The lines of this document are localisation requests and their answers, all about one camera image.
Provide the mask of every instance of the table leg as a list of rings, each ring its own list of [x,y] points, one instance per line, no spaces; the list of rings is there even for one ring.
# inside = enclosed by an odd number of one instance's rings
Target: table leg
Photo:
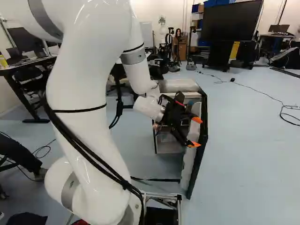
[[[31,106],[27,98],[24,96],[23,91],[20,90],[18,84],[13,80],[12,76],[5,75],[4,78],[8,82],[9,86],[12,88],[14,93],[17,95],[17,97],[20,99],[22,104],[26,107],[26,109],[34,118],[34,119],[23,120],[23,123],[49,123],[50,122],[50,120],[41,119],[38,116],[37,112],[34,110],[34,108]]]

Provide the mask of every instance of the black office chair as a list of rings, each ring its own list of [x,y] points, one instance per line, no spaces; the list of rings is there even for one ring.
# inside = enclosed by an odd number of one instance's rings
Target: black office chair
[[[37,67],[28,67],[18,70],[14,75],[13,79],[18,83],[19,88],[30,98],[37,98],[40,92],[46,90],[46,84],[49,77],[50,71],[41,71]],[[38,109],[42,104],[40,101],[34,102],[34,109]]]

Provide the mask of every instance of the black bag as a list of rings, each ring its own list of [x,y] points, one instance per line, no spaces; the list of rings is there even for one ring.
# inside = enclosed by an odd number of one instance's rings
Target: black bag
[[[290,48],[271,59],[271,66],[276,68],[300,69],[300,51],[298,47]]]

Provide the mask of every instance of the cable on floor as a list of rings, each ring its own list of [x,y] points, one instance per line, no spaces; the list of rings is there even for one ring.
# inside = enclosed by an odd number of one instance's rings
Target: cable on floor
[[[252,87],[249,87],[249,86],[246,86],[246,85],[243,85],[243,84],[240,84],[240,83],[236,83],[236,82],[223,81],[221,78],[219,78],[219,77],[217,77],[217,76],[215,76],[215,75],[205,74],[205,73],[202,73],[202,72],[199,72],[199,73],[200,73],[200,74],[203,74],[203,75],[212,76],[212,77],[217,78],[219,81],[214,82],[214,83],[216,83],[216,84],[221,84],[221,83],[234,83],[234,84],[236,84],[236,85],[239,85],[239,86],[242,86],[242,87],[245,87],[245,88],[249,88],[249,89],[251,89],[251,90],[253,90],[253,91],[255,91],[255,92],[258,92],[258,93],[260,93],[260,94],[263,94],[263,95],[265,95],[265,96],[268,96],[269,98],[273,99],[274,101],[280,102],[281,105],[282,105],[281,110],[280,110],[280,113],[279,113],[280,118],[281,118],[282,120],[284,120],[285,122],[289,123],[289,124],[292,124],[292,125],[294,125],[294,126],[300,127],[300,119],[299,119],[299,118],[297,118],[297,117],[295,117],[295,116],[292,116],[292,115],[290,115],[290,114],[287,114],[287,113],[283,112],[284,109],[288,109],[288,110],[300,110],[300,107],[299,107],[299,106],[297,106],[297,105],[285,105],[285,104],[283,103],[283,101],[281,101],[281,100],[279,100],[279,99],[277,99],[277,98],[274,98],[274,97],[270,96],[269,94],[267,94],[267,93],[265,93],[265,92],[256,90],[256,89],[254,89],[254,88],[252,88]],[[297,120],[297,121],[299,122],[299,124],[287,120],[286,118],[284,118],[284,116],[288,116],[288,117],[294,118],[295,120]]]
[[[44,158],[46,155],[49,154],[49,152],[51,151],[51,147],[49,146],[51,143],[53,143],[54,141],[56,141],[56,138],[53,139],[52,141],[50,141],[47,145],[39,147],[38,149],[36,149],[32,154],[34,154],[34,156],[38,159]],[[43,154],[42,156],[38,156],[38,154],[43,150],[43,149],[48,149],[48,151]]]
[[[4,133],[4,132],[1,132],[0,131],[0,133],[1,134],[3,134],[3,135],[5,135],[6,137],[8,137],[8,138],[10,138],[10,139],[12,139],[8,134],[6,134],[6,133]],[[51,147],[49,146],[51,143],[53,143],[54,141],[56,141],[56,139],[53,139],[52,141],[50,141],[47,145],[45,145],[45,146],[42,146],[42,147],[39,147],[38,149],[36,149],[32,154],[34,154],[35,153],[35,157],[36,158],[38,158],[38,159],[41,159],[41,158],[44,158],[46,155],[48,155],[49,154],[49,152],[51,151]],[[41,157],[38,157],[38,153],[40,153],[41,152],[41,150],[43,150],[44,148],[48,148],[48,151],[43,155],[43,156],[41,156]],[[23,174],[24,174],[24,176],[25,177],[27,177],[29,180],[31,180],[31,181],[34,181],[34,182],[39,182],[39,181],[36,181],[36,180],[33,180],[33,179],[31,179],[18,165],[16,166]]]
[[[0,134],[3,134],[3,135],[5,135],[6,137],[12,139],[8,134],[6,134],[6,133],[4,133],[4,132],[1,132],[1,131],[0,131]]]
[[[143,180],[143,181],[155,181],[155,182],[176,182],[180,183],[180,179],[165,179],[165,178],[150,178],[150,179],[143,179],[143,178],[138,178],[138,177],[130,177],[133,180]]]

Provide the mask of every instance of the desk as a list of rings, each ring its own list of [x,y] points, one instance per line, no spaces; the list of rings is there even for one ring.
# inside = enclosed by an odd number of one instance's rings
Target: desk
[[[17,97],[20,99],[22,104],[26,107],[26,109],[29,111],[29,113],[32,115],[33,119],[30,120],[23,120],[24,123],[48,123],[49,120],[41,119],[37,112],[34,110],[32,105],[29,103],[27,98],[25,97],[23,91],[19,88],[18,83],[13,79],[13,75],[16,71],[18,71],[21,68],[26,67],[33,67],[36,65],[47,65],[49,63],[54,63],[56,60],[56,56],[49,56],[44,57],[40,59],[32,59],[28,60],[26,62],[23,62],[19,66],[9,66],[7,68],[0,69],[0,76],[3,76],[5,80],[8,82],[9,86],[12,88],[14,93],[17,95]]]
[[[262,34],[262,35],[260,35],[259,47],[262,46],[264,38],[274,38],[275,39],[274,46],[273,46],[273,49],[272,49],[272,53],[278,53],[280,51],[280,49],[277,50],[279,48],[279,45],[280,45],[280,40],[282,40],[284,38],[294,39],[295,36]]]

